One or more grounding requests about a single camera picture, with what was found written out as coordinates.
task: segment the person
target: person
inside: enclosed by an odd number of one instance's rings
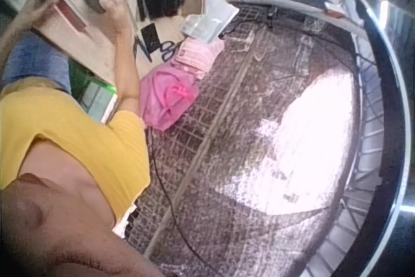
[[[58,0],[27,0],[0,40],[1,244],[29,276],[161,276],[111,231],[150,175],[127,4],[99,1],[116,33],[107,125],[71,97],[67,57],[30,31]]]

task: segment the table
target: table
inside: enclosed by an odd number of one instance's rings
[[[5,0],[16,10],[19,10],[26,0]],[[53,15],[39,29],[39,33],[55,46],[67,53],[71,58],[90,69],[107,83],[114,85],[113,56],[114,46],[112,43],[113,33],[107,27],[106,18],[92,11],[84,0],[71,0],[79,9],[81,14],[91,24],[87,26],[88,34],[77,34],[58,15]],[[135,15],[137,10],[136,0],[127,0],[128,5]],[[180,33],[180,25],[184,22],[183,17],[161,18],[156,21],[146,20],[137,23],[138,33],[140,29],[150,23],[156,24],[160,42],[167,40],[179,42],[183,40]],[[153,62],[150,63],[140,49],[137,50],[137,70],[143,78],[153,67],[162,63],[160,51],[151,54]]]

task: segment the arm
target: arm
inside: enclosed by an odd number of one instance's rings
[[[140,79],[132,51],[132,28],[125,0],[99,0],[112,21],[115,39],[115,87],[119,110],[139,115]]]
[[[13,47],[21,35],[33,26],[40,26],[53,12],[58,0],[27,0],[20,13],[0,39],[0,77]]]

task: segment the metal grid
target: metal grid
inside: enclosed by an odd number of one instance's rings
[[[355,48],[374,62],[370,44],[354,37]],[[377,66],[359,59],[361,121],[355,161],[338,207],[337,218],[301,277],[331,276],[360,232],[376,187],[383,151],[383,100]]]
[[[227,75],[225,67],[240,66],[241,59],[226,57],[230,51],[245,51],[246,41],[257,30],[257,23],[240,21],[263,21],[264,10],[257,6],[242,6],[225,32],[237,25],[237,32],[229,35],[225,53],[217,58],[211,72],[200,83],[200,95],[194,105],[180,120],[166,132],[154,131],[154,157],[163,184],[173,199],[184,182],[193,160],[200,152],[202,144],[210,141],[215,118],[225,104],[231,91],[235,75]],[[126,241],[141,253],[145,253],[154,234],[157,232],[169,205],[150,164],[151,185],[136,200],[136,209],[128,217],[125,228]]]

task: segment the hand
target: hand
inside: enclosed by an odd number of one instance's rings
[[[116,33],[131,36],[132,28],[126,0],[99,0],[99,3],[107,11]]]
[[[29,30],[41,25],[53,12],[58,0],[27,0],[16,20],[20,28]]]

